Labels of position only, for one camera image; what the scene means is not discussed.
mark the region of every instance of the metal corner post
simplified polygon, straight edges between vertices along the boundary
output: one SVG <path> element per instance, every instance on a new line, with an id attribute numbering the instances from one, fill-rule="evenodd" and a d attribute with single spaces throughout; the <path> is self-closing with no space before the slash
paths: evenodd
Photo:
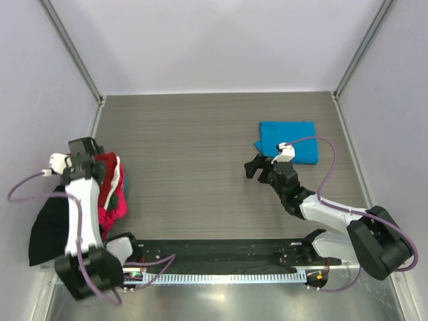
<path id="1" fill-rule="evenodd" d="M 375 38 L 375 35 L 377 34 L 378 30 L 381 28 L 382 22 L 385 20 L 385 18 L 393 8 L 393 5 L 395 4 L 395 2 L 396 0 L 383 0 L 370 26 L 368 27 L 362 41 L 360 42 L 358 49 L 356 50 L 354 56 L 352 57 L 342 79 L 340 80 L 337 89 L 333 93 L 335 98 L 340 97 L 349 79 L 354 73 L 357 65 L 359 64 L 361 58 L 366 53 L 368 47 L 370 46 L 373 39 Z"/>
<path id="2" fill-rule="evenodd" d="M 58 16 L 55 8 L 53 7 L 50 0 L 39 0 L 40 5 L 43 7 L 44 11 L 47 14 L 47 17 L 51 21 L 53 27 L 55 28 L 58 37 L 60 37 L 62 43 L 64 44 L 64 47 L 68 51 L 71 59 L 73 60 L 74 64 L 76 65 L 77 69 L 79 70 L 79 73 L 82 75 L 85 83 L 88 85 L 92 95 L 94 95 L 96 101 L 101 104 L 102 97 L 100 92 L 98 91 L 91 75 L 89 74 L 89 71 L 86 69 L 85 64 L 83 63 L 83 60 L 81 59 L 76 47 L 73 44 L 72 39 L 68 35 L 67 30 L 65 29 L 64 25 L 61 22 L 60 17 Z"/>

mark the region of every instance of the white scale strip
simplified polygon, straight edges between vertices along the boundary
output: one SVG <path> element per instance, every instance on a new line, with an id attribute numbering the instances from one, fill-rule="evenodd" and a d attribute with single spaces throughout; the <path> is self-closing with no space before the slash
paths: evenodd
<path id="1" fill-rule="evenodd" d="M 155 277 L 155 274 L 144 274 L 143 280 L 126 281 L 126 284 L 147 283 Z M 260 275 L 189 275 L 189 274 L 163 274 L 153 285 L 173 284 L 270 284 L 270 283 L 304 283 L 306 282 L 306 271 L 299 270 L 294 274 L 260 274 Z"/>

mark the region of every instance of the blue cloth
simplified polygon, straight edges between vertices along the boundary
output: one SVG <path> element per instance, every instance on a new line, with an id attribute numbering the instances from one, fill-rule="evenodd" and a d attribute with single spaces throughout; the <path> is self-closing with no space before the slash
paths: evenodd
<path id="1" fill-rule="evenodd" d="M 313 122 L 260 122 L 260 140 L 254 146 L 263 155 L 275 157 L 278 155 L 276 145 L 282 142 L 315 136 Z M 293 164 L 318 163 L 318 147 L 315 139 L 305 140 L 293 144 L 296 156 Z"/>

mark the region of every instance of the red cloth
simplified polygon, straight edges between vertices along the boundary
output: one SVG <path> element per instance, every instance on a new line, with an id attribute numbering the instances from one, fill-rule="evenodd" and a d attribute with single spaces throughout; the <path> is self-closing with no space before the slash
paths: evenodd
<path id="1" fill-rule="evenodd" d="M 95 155 L 94 158 L 95 161 L 103 161 L 104 164 L 106 164 L 106 175 L 104 176 L 104 180 L 100 187 L 100 195 L 98 196 L 98 207 L 104 207 L 118 160 L 113 152 L 109 152 L 108 154 L 104 153 L 101 154 L 101 156 Z"/>
<path id="2" fill-rule="evenodd" d="M 98 206 L 98 222 L 101 225 L 103 232 L 101 239 L 104 241 L 107 237 L 108 232 L 112 229 L 114 221 L 124 217 L 128 212 L 128 206 L 126 205 L 125 195 L 123 193 L 123 181 L 125 172 L 122 163 L 120 163 L 120 178 L 117 188 L 114 190 L 114 194 L 118 197 L 117 208 L 106 211 L 103 207 Z"/>

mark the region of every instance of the gray wood grain floor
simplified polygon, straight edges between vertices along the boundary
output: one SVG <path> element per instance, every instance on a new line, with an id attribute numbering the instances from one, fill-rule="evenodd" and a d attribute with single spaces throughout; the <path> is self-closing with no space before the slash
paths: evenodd
<path id="1" fill-rule="evenodd" d="M 288 215 L 273 189 L 247 180 L 262 120 L 314 121 L 338 148 L 324 196 L 363 206 L 354 167 L 329 93 L 110 96 L 97 141 L 124 163 L 128 215 L 113 233 L 137 238 L 303 237 L 320 224 Z M 318 165 L 296 166 L 316 190 L 332 162 L 318 144 Z"/>

